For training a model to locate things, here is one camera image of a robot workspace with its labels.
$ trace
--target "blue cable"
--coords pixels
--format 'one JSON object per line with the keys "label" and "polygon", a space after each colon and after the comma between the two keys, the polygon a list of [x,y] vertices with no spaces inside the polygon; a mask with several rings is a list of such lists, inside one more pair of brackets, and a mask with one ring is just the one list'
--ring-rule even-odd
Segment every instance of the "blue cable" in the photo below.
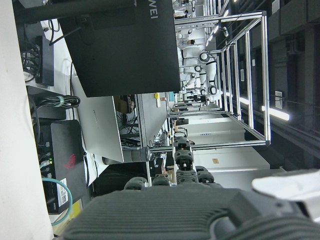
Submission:
{"label": "blue cable", "polygon": [[68,208],[68,210],[66,211],[65,215],[63,216],[63,218],[61,218],[61,219],[58,220],[58,221],[55,221],[55,222],[52,222],[52,223],[51,223],[52,226],[55,226],[55,225],[58,225],[58,224],[62,223],[62,222],[68,217],[68,215],[69,215],[70,212],[71,212],[72,203],[73,203],[71,191],[70,191],[70,189],[69,189],[63,182],[58,181],[58,180],[56,180],[56,179],[43,177],[43,178],[42,178],[42,181],[43,181],[43,182],[51,182],[51,183],[59,184],[59,185],[62,186],[62,187],[66,190],[66,192],[68,193],[69,208]]}

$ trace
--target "cable tie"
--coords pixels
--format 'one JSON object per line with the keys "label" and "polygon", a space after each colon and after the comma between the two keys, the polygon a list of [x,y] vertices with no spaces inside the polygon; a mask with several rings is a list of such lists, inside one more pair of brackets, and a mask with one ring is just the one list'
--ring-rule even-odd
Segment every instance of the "cable tie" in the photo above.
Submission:
{"label": "cable tie", "polygon": [[58,105],[55,105],[54,107],[61,107],[64,103],[65,103],[65,99],[63,96],[57,96],[57,98],[59,99],[59,104]]}

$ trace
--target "sticker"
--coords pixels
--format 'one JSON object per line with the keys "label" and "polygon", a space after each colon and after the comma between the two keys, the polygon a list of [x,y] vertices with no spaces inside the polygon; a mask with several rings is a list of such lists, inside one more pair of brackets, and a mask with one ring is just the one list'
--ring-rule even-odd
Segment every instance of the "sticker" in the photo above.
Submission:
{"label": "sticker", "polygon": [[211,135],[211,132],[200,133],[200,136],[209,136],[209,135]]}
{"label": "sticker", "polygon": [[[60,182],[62,182],[64,185],[67,186],[67,179],[66,178],[62,179]],[[67,190],[59,184],[56,185],[56,190],[58,193],[59,207],[61,207],[63,204],[65,204],[68,201],[68,193],[67,193]]]}

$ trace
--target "black monitor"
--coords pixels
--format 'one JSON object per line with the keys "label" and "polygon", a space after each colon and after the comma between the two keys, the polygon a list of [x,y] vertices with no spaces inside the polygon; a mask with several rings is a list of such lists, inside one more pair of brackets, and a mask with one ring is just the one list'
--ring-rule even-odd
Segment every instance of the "black monitor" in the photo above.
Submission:
{"label": "black monitor", "polygon": [[60,18],[87,97],[180,90],[172,1]]}

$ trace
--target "silver laptop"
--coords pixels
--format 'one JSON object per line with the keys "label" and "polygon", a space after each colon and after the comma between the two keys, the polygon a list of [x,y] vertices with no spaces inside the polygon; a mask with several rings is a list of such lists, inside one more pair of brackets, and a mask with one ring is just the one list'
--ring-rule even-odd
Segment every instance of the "silver laptop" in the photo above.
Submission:
{"label": "silver laptop", "polygon": [[74,95],[81,99],[78,113],[86,150],[124,162],[115,103],[112,96],[86,97],[78,77],[72,78]]}

